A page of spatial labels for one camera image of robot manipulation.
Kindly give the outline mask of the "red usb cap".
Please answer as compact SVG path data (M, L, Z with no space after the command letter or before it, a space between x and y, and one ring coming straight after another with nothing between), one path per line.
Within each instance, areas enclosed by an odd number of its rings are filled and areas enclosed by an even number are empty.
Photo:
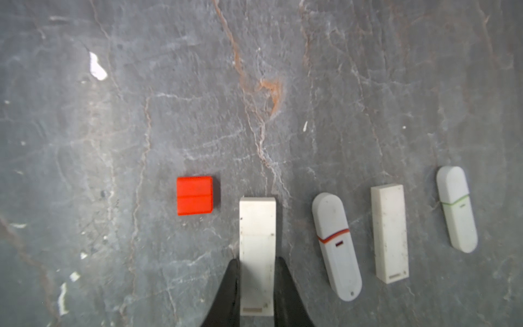
M213 200L211 176L177 178L177 213L179 216L212 213Z

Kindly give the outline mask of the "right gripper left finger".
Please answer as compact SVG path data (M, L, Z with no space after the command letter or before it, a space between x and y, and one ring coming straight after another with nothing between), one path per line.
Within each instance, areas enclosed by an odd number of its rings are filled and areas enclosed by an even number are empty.
M201 327L240 326L240 272L239 260L232 259L227 266L215 299Z

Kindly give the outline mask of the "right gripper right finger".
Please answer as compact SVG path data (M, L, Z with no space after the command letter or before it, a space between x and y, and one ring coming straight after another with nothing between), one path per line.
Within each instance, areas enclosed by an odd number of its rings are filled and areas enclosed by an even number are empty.
M275 326L314 326L282 257L275 260Z

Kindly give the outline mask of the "white usb drive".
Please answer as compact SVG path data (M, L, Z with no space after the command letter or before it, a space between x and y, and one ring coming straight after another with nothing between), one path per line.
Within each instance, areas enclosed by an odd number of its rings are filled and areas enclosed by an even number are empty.
M276 200L239 202L241 316L274 315Z
M376 275L386 284L409 276L407 220L401 184L372 187Z
M440 167L437 188L452 247L473 252L478 246L478 231L464 170L459 166Z
M362 290L362 277L342 200L318 194L313 219L331 288L343 301L353 301Z

